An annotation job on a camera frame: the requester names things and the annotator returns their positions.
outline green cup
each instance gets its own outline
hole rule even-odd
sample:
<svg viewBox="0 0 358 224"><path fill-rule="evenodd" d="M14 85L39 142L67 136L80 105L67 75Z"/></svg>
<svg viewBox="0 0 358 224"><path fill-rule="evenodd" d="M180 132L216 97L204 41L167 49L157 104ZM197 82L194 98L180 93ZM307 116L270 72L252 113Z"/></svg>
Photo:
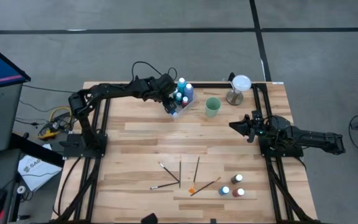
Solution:
<svg viewBox="0 0 358 224"><path fill-rule="evenodd" d="M205 102L205 106L206 106L205 114L208 117L212 118L216 115L218 110L221 108L221 101L219 100L219 98L209 97Z"/></svg>

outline wooden table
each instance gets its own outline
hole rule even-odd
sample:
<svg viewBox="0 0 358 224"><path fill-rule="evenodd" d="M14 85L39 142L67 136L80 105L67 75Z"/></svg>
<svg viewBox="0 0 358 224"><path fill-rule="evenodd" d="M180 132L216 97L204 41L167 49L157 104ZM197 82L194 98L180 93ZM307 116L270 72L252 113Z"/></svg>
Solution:
<svg viewBox="0 0 358 224"><path fill-rule="evenodd" d="M98 83L86 82L84 87L95 84ZM284 85L267 83L267 87L273 114L292 121ZM196 88L197 102L176 120L165 113L161 104L153 101L143 102L131 97L112 99L106 131L108 148L101 163L92 222L140 223L154 212L160 223L209 223L212 218L218 223L275 223L266 165L258 140L249 144L247 138L228 126L229 122L239 121L255 110L253 92L244 92L243 103L231 106L225 99L227 91L227 88ZM210 96L222 102L214 118L204 115L205 100ZM264 109L262 94L260 99ZM198 156L201 159L195 188L217 177L221 179L190 197L188 190ZM179 177L180 159L181 188L172 185L149 190L151 186L175 181L158 162ZM60 187L75 160L66 161ZM316 218L305 168L294 158L283 158L283 163L290 193L306 214ZM82 169L83 159L69 178L62 208L77 193ZM233 185L230 178L235 174L242 174L244 180ZM242 187L245 195L238 198L231 194L220 196L218 189L223 185L231 190ZM285 218L279 190L278 194ZM86 195L82 217L85 217L87 201Z"/></svg>

